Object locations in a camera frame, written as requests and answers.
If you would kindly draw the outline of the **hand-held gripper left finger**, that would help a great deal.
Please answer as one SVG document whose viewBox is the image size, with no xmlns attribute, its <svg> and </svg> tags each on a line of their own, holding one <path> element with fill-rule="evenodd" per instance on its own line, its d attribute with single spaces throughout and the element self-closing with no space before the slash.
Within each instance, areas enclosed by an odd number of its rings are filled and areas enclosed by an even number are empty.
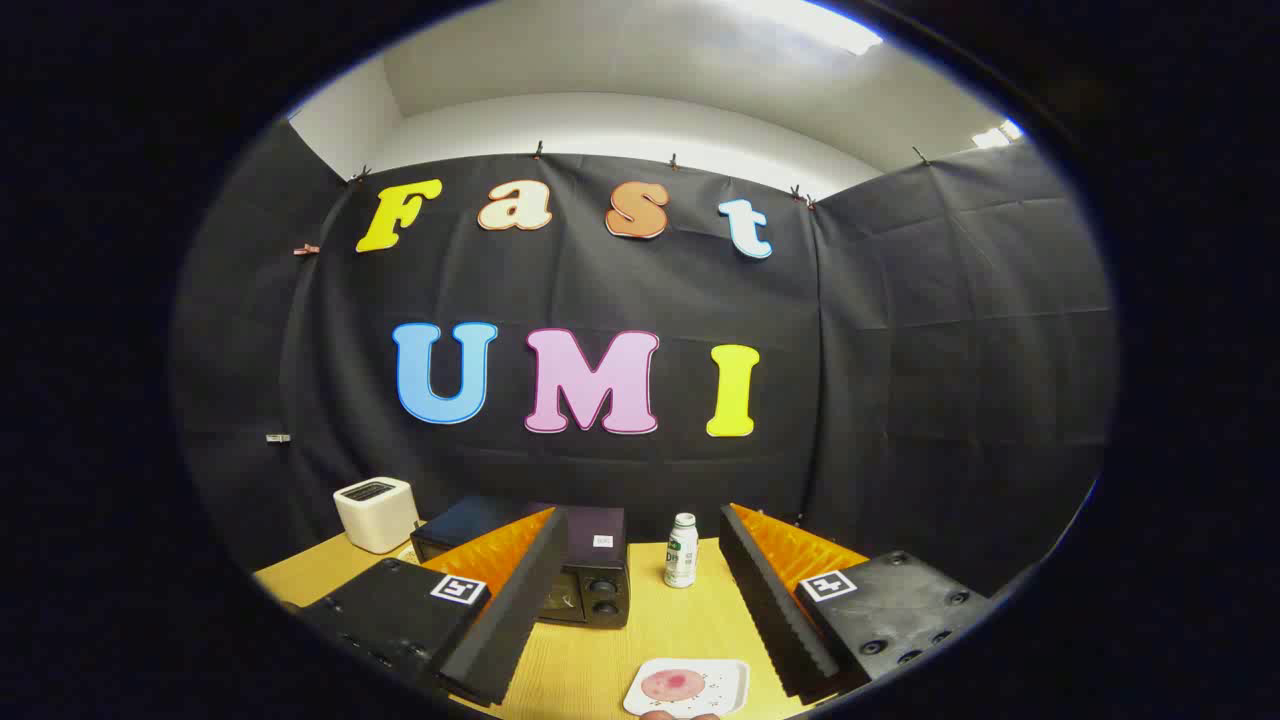
<svg viewBox="0 0 1280 720">
<path fill-rule="evenodd" d="M 552 506 L 425 564 L 383 559 L 296 616 L 406 685 L 499 705 L 567 548 Z"/>
</svg>

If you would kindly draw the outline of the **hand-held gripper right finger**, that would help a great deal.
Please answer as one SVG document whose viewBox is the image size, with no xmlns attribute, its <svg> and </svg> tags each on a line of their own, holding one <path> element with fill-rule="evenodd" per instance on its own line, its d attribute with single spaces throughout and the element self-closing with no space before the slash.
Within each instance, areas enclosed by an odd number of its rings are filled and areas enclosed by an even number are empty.
<svg viewBox="0 0 1280 720">
<path fill-rule="evenodd" d="M 867 557 L 737 503 L 721 509 L 719 550 L 785 693 L 806 705 L 893 675 L 991 611 L 911 553 Z"/>
</svg>

